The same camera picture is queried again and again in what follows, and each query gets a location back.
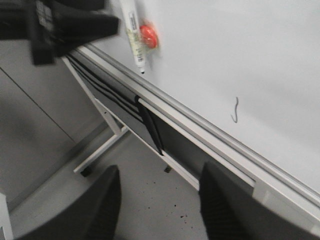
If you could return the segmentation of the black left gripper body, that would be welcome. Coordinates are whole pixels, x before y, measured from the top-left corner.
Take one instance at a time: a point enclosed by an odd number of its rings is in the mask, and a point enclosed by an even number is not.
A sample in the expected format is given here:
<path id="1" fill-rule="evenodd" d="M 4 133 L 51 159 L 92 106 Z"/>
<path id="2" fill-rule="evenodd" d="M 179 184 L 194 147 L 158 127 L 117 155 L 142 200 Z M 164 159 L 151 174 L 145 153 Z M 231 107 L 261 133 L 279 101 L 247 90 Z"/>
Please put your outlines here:
<path id="1" fill-rule="evenodd" d="M 28 40 L 35 66 L 55 63 L 55 12 L 57 0 L 2 0 L 0 39 Z"/>

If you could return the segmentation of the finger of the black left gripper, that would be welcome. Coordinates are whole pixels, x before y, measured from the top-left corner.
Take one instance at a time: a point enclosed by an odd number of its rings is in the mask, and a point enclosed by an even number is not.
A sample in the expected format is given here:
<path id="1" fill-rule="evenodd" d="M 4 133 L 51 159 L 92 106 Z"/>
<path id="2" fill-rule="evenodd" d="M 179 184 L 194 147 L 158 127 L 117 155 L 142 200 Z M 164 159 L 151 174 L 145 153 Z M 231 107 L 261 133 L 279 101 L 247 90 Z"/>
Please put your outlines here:
<path id="1" fill-rule="evenodd" d="M 122 200 L 120 170 L 109 166 L 76 201 L 20 240 L 112 240 Z"/>

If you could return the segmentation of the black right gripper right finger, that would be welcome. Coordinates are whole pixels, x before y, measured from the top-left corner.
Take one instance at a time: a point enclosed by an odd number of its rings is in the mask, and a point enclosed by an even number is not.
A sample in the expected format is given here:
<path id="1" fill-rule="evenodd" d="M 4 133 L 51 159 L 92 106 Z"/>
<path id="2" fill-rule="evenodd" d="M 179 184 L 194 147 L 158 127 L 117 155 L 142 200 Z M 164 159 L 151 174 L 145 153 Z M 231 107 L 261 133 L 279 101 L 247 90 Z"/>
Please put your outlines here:
<path id="1" fill-rule="evenodd" d="M 207 161 L 199 179 L 200 213 L 210 240 L 313 240 L 252 197 L 253 188 L 220 163 Z"/>

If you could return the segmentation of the black right gripper left finger marker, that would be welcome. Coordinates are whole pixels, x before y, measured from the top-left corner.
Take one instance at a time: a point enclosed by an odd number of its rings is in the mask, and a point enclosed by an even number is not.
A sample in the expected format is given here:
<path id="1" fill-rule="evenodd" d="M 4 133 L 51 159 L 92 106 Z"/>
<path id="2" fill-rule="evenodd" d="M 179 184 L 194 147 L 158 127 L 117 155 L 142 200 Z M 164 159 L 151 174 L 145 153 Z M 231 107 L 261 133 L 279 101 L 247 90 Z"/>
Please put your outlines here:
<path id="1" fill-rule="evenodd" d="M 55 0 L 53 45 L 62 57 L 85 44 L 118 34 L 119 18 L 101 12 L 104 0 Z"/>

